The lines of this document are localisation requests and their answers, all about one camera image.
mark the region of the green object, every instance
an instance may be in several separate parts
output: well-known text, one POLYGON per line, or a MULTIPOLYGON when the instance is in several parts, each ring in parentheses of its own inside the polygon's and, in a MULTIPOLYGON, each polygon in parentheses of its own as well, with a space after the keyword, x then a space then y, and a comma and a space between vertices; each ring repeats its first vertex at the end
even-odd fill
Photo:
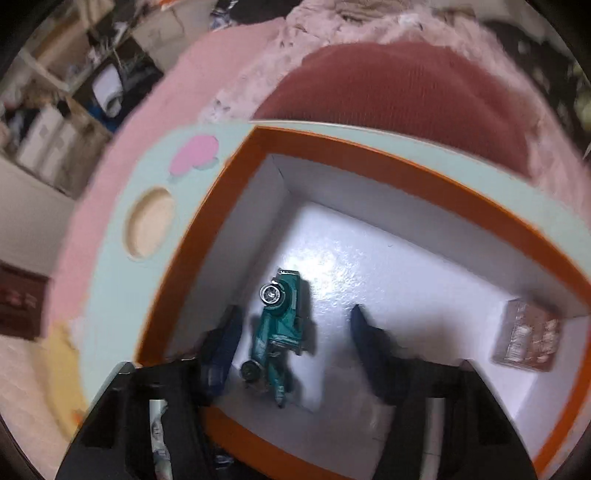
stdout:
POLYGON ((257 382, 264 375, 274 391, 275 402, 283 407, 288 391, 286 353, 292 350, 301 355, 302 350, 300 273, 280 268, 271 283, 261 287, 260 296, 265 307, 252 343, 251 359, 242 364, 240 372, 247 383, 257 382))

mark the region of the green microscope toy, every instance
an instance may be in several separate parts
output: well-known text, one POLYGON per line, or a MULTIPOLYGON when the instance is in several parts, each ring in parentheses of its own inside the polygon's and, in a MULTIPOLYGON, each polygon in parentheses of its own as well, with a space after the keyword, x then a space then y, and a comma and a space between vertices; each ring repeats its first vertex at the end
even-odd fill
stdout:
POLYGON ((280 268, 277 276, 262 286, 260 296, 265 307, 252 343, 251 358, 242 364, 240 373, 248 384, 264 376, 273 389, 275 402, 283 408, 290 383, 285 356, 289 350, 297 355, 302 351, 300 273, 280 268))

